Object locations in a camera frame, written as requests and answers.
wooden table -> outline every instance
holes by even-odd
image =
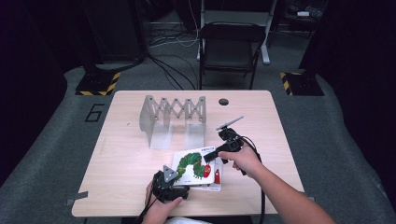
[[[216,128],[243,115],[231,128],[254,142],[265,166],[297,190],[304,191],[269,91],[117,91],[78,191],[88,191],[88,197],[75,201],[73,216],[138,216],[153,175],[164,165],[171,166],[173,154],[183,150],[183,117],[171,117],[174,122],[171,149],[149,149],[148,138],[139,128],[146,95],[154,96],[157,102],[166,97],[168,101],[191,98],[194,103],[205,96],[207,146],[221,146],[224,142]],[[220,98],[230,103],[220,105]],[[235,171],[231,162],[223,167],[220,192],[191,189],[189,198],[171,216],[259,215],[259,185]],[[268,199],[265,212],[276,213]]]

black and yellow hazard tape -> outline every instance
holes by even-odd
[[[285,88],[286,94],[293,95],[293,92],[291,91],[291,87],[290,87],[290,84],[286,77],[286,74],[300,75],[301,73],[280,73],[280,78],[282,78],[283,87]]]
[[[113,92],[114,88],[116,88],[117,81],[119,80],[120,73],[114,75],[113,79],[111,80],[110,85],[108,86],[107,90],[105,91],[76,91],[76,95],[110,95]]]

person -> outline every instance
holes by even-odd
[[[221,151],[219,157],[233,161],[233,168],[244,170],[247,176],[253,178],[265,192],[276,211],[285,223],[335,223],[332,217],[300,191],[283,181],[267,169],[258,159],[250,147],[243,145],[238,152]],[[147,197],[151,183],[147,187]],[[158,200],[150,207],[144,216],[143,223],[164,223],[169,214],[183,199],[177,198],[170,203],[161,203]]]

person's right hand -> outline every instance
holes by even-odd
[[[262,169],[262,163],[251,147],[243,145],[238,152],[219,152],[219,157],[224,160],[233,161],[233,168],[244,170],[247,176],[254,178],[256,171]]]

chair seat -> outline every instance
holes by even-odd
[[[252,69],[251,45],[244,41],[206,40],[205,69]]]

